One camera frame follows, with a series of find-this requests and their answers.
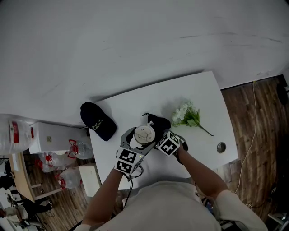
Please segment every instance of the white round object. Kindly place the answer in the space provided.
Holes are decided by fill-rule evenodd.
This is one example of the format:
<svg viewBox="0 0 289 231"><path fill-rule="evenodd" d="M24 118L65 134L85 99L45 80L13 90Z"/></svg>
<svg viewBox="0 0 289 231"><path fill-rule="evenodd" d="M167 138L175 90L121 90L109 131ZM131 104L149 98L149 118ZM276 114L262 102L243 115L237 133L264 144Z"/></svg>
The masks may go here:
<svg viewBox="0 0 289 231"><path fill-rule="evenodd" d="M135 129L135 140L140 144L153 142L154 138L154 129L149 125L141 125Z"/></svg>

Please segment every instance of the flower stem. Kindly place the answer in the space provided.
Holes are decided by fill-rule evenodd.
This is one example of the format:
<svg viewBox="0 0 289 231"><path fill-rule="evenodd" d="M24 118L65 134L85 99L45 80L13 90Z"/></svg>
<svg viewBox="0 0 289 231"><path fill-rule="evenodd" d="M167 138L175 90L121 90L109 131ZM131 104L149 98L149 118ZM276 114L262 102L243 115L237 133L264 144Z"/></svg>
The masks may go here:
<svg viewBox="0 0 289 231"><path fill-rule="evenodd" d="M206 133L208 133L209 135L214 136L214 135L212 135L210 132L208 132L206 129L204 129L201 125L199 125L199 127L202 128L202 129L203 129Z"/></svg>

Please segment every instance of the wooden floor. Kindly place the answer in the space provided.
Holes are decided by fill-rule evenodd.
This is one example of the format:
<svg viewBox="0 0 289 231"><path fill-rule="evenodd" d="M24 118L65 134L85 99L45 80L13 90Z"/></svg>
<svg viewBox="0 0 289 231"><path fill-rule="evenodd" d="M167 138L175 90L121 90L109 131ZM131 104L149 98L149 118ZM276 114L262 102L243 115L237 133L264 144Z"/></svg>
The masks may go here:
<svg viewBox="0 0 289 231"><path fill-rule="evenodd" d="M272 209L266 203L276 182L276 150L289 133L289 105L281 105L276 86L278 79L269 78L254 83L256 94L256 135L244 162L241 185L237 191L245 203L252 203L253 211L266 220ZM232 122L239 159L217 169L228 187L235 191L239 182L241 162L251 145L255 128L253 84L222 91Z"/></svg>
<svg viewBox="0 0 289 231"><path fill-rule="evenodd" d="M277 78L258 81L254 84L256 93L257 127L256 135L248 157L243 165L241 184L237 191L240 199L252 206L263 204L276 180L276 150L280 140L289 133L289 105L282 106L276 94ZM215 171L224 179L228 187L235 191L239 181L241 161L248 151L255 128L255 107L252 83L222 91L233 125L239 159ZM45 191L58 187L54 176L57 173L42 173L37 168L30 174L31 183L44 183ZM54 203L52 214L43 213L39 217L49 231L65 231L72 228L85 213L88 199L83 186L66 189L50 197ZM271 203L253 208L263 220L271 210Z"/></svg>

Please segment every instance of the black wire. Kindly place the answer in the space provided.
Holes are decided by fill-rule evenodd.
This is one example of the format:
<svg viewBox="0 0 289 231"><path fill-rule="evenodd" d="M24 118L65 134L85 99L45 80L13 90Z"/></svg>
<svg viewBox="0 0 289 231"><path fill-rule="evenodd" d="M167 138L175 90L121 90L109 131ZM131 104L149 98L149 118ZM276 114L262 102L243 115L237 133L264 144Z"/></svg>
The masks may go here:
<svg viewBox="0 0 289 231"><path fill-rule="evenodd" d="M262 204L258 205L258 206L252 206L252 208L260 208L262 207L266 202L270 203L269 201L264 201Z"/></svg>
<svg viewBox="0 0 289 231"><path fill-rule="evenodd" d="M128 196L127 196L127 198L126 198L125 206L126 206L126 203L127 203L127 201L128 201L128 198L130 197L130 194L131 194L131 191L132 191L132 188L133 188L132 179L135 179L135 178L141 176L141 175L143 174L143 172L144 172L144 169L143 169L142 166L139 166L139 168L141 169L141 173L140 173L139 175L137 175L137 176L132 176L132 177L129 178L125 173L123 174L128 181L131 181L130 191L129 191Z"/></svg>
<svg viewBox="0 0 289 231"><path fill-rule="evenodd" d="M127 196L127 198L126 198L126 202L125 202L125 206L124 206L123 208L126 207L126 203L127 203L128 198L130 197L132 187L133 187L133 183L132 183L132 179L131 179L131 188L130 188L130 192L128 193L128 196Z"/></svg>
<svg viewBox="0 0 289 231"><path fill-rule="evenodd" d="M55 217L55 214L52 212L46 211L45 213L48 217Z"/></svg>
<svg viewBox="0 0 289 231"><path fill-rule="evenodd" d="M139 168L141 169L141 173L139 175L137 175L137 176L131 176L131 179L137 178L137 177L141 176L141 174L143 174L143 172L144 172L143 167L139 166Z"/></svg>

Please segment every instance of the white table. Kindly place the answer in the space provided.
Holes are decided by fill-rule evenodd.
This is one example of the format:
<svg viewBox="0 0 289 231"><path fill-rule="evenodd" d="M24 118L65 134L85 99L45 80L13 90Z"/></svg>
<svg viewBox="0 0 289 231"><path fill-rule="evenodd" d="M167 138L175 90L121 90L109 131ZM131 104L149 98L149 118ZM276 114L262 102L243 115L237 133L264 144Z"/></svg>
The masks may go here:
<svg viewBox="0 0 289 231"><path fill-rule="evenodd" d="M149 85L97 103L117 124L116 133L107 142L90 130L101 182L114 167L121 136L129 128L147 123L147 116L142 114L149 112L171 120L172 112L187 100L192 100L200 109L201 125L215 135L212 137L198 127L182 125L172 128L173 132L186 139L189 153L211 169L237 159L233 128L222 93L213 73L204 72ZM227 146L223 154L217 152L219 142ZM142 167L144 173L133 180L134 188L164 176L190 177L174 156L167 157L154 149L144 158ZM130 183L123 177L119 189L129 187Z"/></svg>

